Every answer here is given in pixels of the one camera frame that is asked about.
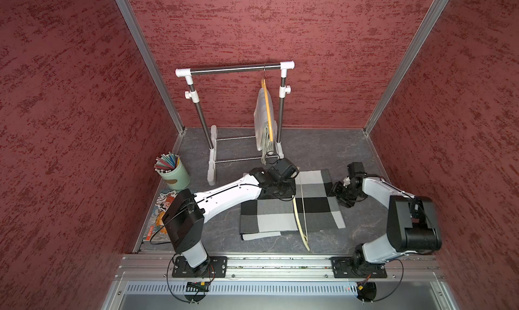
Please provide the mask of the orange plastic hanger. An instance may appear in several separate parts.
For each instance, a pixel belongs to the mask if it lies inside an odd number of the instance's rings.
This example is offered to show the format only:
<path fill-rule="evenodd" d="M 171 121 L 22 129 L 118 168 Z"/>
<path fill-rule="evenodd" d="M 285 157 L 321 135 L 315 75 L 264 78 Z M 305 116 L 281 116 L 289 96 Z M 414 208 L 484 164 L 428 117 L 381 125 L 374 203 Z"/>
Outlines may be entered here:
<path fill-rule="evenodd" d="M 272 116 L 270 113 L 270 99 L 269 99 L 269 93 L 266 86 L 266 79 L 263 78 L 261 81 L 262 89 L 264 91 L 264 101 L 266 106 L 266 115 L 267 115 L 267 122 L 268 122 L 268 139 L 269 142 L 273 144 L 274 142 L 274 131 L 272 126 Z"/>

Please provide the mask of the cream plastic hanger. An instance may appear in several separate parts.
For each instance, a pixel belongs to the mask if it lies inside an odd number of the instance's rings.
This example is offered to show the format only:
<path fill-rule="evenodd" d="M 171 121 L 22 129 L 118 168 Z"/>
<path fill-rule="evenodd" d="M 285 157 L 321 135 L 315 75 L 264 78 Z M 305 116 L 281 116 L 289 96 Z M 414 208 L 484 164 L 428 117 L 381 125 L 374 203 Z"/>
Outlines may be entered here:
<path fill-rule="evenodd" d="M 301 192 L 301 212 L 298 208 L 297 204 L 297 189 L 294 189 L 293 192 L 293 212 L 295 216 L 295 223 L 297 225 L 298 232 L 300 233 L 301 241 L 303 242 L 305 249 L 307 251 L 311 251 L 309 240 L 308 240 L 308 225 L 307 225 L 307 218 L 306 218 L 306 212 L 305 212 L 305 201 L 304 201 L 304 192 L 303 189 L 300 189 Z"/>

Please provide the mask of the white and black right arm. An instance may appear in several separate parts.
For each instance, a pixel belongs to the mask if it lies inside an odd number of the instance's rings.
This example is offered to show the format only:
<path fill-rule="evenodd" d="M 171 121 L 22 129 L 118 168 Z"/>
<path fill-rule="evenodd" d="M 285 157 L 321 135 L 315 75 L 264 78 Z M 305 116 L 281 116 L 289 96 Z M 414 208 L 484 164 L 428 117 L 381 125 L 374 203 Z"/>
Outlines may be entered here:
<path fill-rule="evenodd" d="M 375 199 L 387 209 L 387 229 L 374 241 L 359 244 L 352 256 L 331 258 L 336 278 L 386 278 L 386 263 L 441 249 L 437 213 L 430 198 L 405 192 L 365 172 L 361 162 L 349 164 L 347 171 L 348 176 L 333 185 L 331 195 L 347 208 L 369 197 Z"/>

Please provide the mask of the blue plaid fringed scarf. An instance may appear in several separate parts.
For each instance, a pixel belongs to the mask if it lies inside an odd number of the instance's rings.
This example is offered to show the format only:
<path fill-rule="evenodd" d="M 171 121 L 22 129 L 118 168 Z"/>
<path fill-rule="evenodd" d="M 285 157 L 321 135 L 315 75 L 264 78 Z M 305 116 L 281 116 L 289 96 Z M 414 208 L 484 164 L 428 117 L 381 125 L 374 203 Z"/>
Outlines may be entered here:
<path fill-rule="evenodd" d="M 277 122 L 274 119 L 274 110 L 272 105 L 272 98 L 270 99 L 270 113 L 272 116 L 272 126 L 274 131 L 274 142 L 277 135 Z M 270 143 L 268 139 L 268 122 L 266 115 L 266 106 L 264 101 L 264 91 L 261 88 L 258 92 L 258 99 L 254 111 L 254 127 L 257 150 L 262 153 L 261 163 L 267 164 L 267 157 L 275 154 L 275 143 Z"/>

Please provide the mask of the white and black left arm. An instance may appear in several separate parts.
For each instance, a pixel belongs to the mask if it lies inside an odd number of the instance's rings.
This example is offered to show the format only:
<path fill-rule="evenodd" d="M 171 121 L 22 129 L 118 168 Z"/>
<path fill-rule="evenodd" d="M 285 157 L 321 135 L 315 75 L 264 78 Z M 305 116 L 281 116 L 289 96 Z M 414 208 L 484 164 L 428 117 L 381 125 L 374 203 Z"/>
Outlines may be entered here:
<path fill-rule="evenodd" d="M 196 277 L 209 274 L 211 261 L 201 242 L 204 224 L 227 209 L 262 195 L 280 201 L 295 197 L 299 172 L 297 166 L 284 158 L 269 169 L 254 168 L 239 180 L 211 191 L 179 192 L 162 216 L 175 253 L 184 258 Z"/>

